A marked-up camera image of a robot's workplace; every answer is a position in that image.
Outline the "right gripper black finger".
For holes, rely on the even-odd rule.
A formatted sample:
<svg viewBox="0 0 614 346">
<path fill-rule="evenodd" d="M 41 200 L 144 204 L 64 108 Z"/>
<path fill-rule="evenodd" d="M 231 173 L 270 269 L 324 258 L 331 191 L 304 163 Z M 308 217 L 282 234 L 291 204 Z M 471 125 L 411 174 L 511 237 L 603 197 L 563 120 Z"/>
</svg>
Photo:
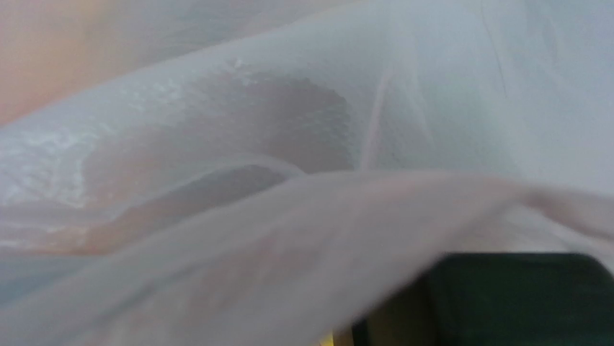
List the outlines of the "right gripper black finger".
<svg viewBox="0 0 614 346">
<path fill-rule="evenodd" d="M 352 328 L 355 345 L 611 345 L 613 275 L 575 253 L 453 254 Z"/>
</svg>

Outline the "pink plastic bag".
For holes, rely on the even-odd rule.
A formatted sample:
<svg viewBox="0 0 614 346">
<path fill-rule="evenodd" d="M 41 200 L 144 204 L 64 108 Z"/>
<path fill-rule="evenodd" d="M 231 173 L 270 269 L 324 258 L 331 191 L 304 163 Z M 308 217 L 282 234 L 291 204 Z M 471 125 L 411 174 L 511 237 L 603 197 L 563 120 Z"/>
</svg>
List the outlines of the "pink plastic bag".
<svg viewBox="0 0 614 346">
<path fill-rule="evenodd" d="M 3 1 L 3 345 L 355 345 L 453 254 L 613 275 L 611 1 Z"/>
</svg>

